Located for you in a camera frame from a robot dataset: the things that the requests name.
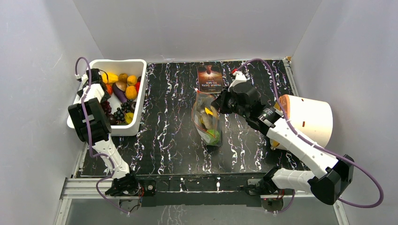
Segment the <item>yellow pear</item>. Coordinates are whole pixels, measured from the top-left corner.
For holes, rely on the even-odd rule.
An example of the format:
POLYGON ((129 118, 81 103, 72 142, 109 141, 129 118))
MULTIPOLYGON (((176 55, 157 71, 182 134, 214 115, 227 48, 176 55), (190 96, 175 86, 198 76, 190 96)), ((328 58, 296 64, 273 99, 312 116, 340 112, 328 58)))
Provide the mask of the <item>yellow pear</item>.
POLYGON ((209 116, 214 116, 214 113, 212 110, 210 110, 209 108, 205 107, 205 113, 209 116))

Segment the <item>clear zip top bag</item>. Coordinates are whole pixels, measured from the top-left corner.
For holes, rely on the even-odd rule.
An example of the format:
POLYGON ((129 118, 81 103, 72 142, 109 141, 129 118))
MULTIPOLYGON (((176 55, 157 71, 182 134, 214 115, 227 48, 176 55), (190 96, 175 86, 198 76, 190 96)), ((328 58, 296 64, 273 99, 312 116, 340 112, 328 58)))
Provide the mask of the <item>clear zip top bag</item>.
POLYGON ((215 100, 211 94, 195 88, 195 102, 191 110, 191 119, 205 145, 222 146, 222 131, 218 111, 211 105, 215 100))

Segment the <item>grey toy fish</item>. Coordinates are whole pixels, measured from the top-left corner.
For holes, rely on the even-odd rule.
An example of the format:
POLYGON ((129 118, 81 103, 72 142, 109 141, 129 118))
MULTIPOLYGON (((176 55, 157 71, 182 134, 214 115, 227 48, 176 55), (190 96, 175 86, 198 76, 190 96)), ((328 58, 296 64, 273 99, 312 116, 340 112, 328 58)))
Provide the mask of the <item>grey toy fish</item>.
POLYGON ((213 129, 214 128, 214 123, 213 123, 213 116, 209 116, 205 113, 205 107, 202 107, 199 109, 200 113, 200 120, 201 123, 204 125, 205 129, 213 129))

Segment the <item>green round fruit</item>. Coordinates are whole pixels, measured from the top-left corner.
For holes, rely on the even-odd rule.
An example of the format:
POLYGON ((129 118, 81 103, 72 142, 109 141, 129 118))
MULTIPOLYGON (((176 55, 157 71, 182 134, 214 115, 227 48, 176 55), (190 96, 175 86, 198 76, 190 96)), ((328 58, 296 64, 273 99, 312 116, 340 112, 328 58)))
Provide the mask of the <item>green round fruit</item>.
POLYGON ((207 142, 207 145, 219 146, 222 144, 221 133, 218 130, 209 129, 209 130, 207 130, 207 134, 209 137, 209 141, 207 142))

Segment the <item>orange fruit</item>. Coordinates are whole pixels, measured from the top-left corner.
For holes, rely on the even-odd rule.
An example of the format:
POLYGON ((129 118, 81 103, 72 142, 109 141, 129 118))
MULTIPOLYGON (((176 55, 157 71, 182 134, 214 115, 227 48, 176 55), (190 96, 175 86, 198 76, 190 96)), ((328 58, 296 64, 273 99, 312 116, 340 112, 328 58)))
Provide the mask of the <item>orange fruit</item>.
POLYGON ((130 100, 130 99, 132 99, 132 100, 136 99, 137 96, 138 96, 138 91, 137 91, 136 87, 135 87, 135 86, 128 86, 128 87, 126 88, 126 91, 125 91, 125 96, 126 96, 126 98, 127 98, 128 100, 130 100))

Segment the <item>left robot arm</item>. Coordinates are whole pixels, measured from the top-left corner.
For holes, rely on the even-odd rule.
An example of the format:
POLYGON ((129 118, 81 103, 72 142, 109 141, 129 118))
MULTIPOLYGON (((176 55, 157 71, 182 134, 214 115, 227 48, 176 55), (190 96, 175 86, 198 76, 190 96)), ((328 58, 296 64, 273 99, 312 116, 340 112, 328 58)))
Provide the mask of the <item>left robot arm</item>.
POLYGON ((78 138, 87 143, 92 157, 101 157, 109 170, 110 196, 136 195, 141 186, 128 164, 122 159, 111 138, 111 124, 102 103, 109 99, 100 70, 91 68, 80 78, 83 87, 77 92, 78 100, 68 106, 69 117, 78 138))

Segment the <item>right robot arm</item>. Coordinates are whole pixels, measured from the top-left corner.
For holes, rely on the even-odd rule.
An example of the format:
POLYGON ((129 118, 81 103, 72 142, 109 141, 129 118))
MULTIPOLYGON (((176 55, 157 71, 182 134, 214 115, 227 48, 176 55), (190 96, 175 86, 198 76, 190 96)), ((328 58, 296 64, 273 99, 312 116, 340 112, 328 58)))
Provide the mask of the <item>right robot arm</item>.
POLYGON ((277 141, 309 168, 308 171, 287 170, 275 166, 256 184, 249 183, 251 195, 277 194, 283 189, 312 193, 318 200, 333 205, 348 187, 353 177, 353 165, 308 144, 288 126, 283 113, 261 103, 255 87, 239 83, 224 88, 211 103, 219 113, 235 113, 254 130, 277 141))

